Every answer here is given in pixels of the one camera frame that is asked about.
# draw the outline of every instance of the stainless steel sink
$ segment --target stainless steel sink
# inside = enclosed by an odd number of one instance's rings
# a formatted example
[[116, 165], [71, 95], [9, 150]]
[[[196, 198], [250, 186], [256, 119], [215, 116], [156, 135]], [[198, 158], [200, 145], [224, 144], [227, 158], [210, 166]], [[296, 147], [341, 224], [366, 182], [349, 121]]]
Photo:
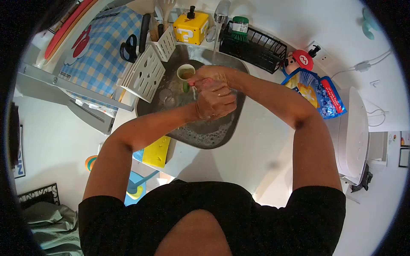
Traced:
[[[165, 74], [155, 92], [151, 103], [139, 100], [135, 111], [137, 116], [143, 116], [154, 112], [159, 112], [172, 107], [182, 106], [194, 101], [192, 89], [188, 93], [182, 90], [183, 82], [177, 77], [176, 71], [182, 64], [191, 64], [195, 69], [203, 65], [211, 65], [213, 52], [207, 48], [196, 45], [179, 44], [168, 62], [164, 62]], [[216, 65], [236, 68], [248, 73], [246, 66], [238, 59], [223, 53], [216, 53]], [[164, 89], [172, 91], [171, 106], [169, 98], [164, 104], [164, 99], [160, 100], [160, 93]], [[239, 115], [241, 113], [245, 95], [241, 92], [234, 92], [237, 96], [237, 109], [229, 115], [215, 121], [197, 121], [184, 127], [173, 130], [167, 136], [182, 141], [201, 149], [213, 149], [226, 144], [232, 137]]]

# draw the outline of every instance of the blue checkered bag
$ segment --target blue checkered bag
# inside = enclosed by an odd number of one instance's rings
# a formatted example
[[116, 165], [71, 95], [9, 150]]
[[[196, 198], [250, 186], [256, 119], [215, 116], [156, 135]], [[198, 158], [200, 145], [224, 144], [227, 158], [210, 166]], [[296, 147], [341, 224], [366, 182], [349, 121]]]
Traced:
[[[141, 21], [142, 15], [126, 6], [100, 12], [70, 49], [59, 76], [111, 97], [116, 89], [118, 76], [127, 65], [127, 61], [120, 57], [120, 45], [130, 34], [135, 34], [139, 39]], [[63, 91], [86, 103], [118, 110], [114, 106]]]

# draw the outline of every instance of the red cap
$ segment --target red cap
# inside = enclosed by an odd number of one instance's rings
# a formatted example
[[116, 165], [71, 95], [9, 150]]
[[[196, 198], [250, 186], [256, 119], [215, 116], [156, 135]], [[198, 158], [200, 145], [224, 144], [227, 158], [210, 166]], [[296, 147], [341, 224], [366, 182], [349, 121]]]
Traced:
[[313, 69], [313, 58], [304, 50], [295, 50], [292, 53], [296, 62], [301, 66], [301, 68], [312, 71]]

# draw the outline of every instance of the soapy hands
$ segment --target soapy hands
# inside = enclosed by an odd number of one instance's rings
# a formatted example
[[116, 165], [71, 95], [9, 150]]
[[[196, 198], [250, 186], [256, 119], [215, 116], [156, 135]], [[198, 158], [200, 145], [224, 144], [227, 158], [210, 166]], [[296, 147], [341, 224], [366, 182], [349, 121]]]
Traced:
[[229, 86], [226, 73], [230, 68], [225, 66], [202, 66], [194, 76], [187, 80], [190, 86], [196, 87], [196, 82], [205, 78], [212, 78], [215, 81], [225, 82]]
[[225, 82], [205, 78], [195, 80], [193, 85], [199, 93], [196, 112], [200, 119], [215, 120], [236, 109], [236, 96]]

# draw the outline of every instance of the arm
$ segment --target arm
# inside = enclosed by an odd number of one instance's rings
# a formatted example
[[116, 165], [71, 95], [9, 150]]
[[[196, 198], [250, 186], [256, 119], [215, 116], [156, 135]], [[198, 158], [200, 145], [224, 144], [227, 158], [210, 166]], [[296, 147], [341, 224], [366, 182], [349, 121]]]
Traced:
[[205, 77], [227, 82], [229, 87], [242, 91], [295, 129], [293, 190], [304, 186], [342, 190], [328, 128], [305, 98], [283, 85], [227, 67], [204, 66], [189, 83], [194, 85]]
[[124, 202], [132, 153], [189, 122], [219, 118], [232, 112], [236, 109], [236, 98], [229, 93], [226, 84], [214, 83], [199, 94], [197, 102], [141, 116], [121, 125], [104, 142], [88, 178], [83, 200], [108, 195]]

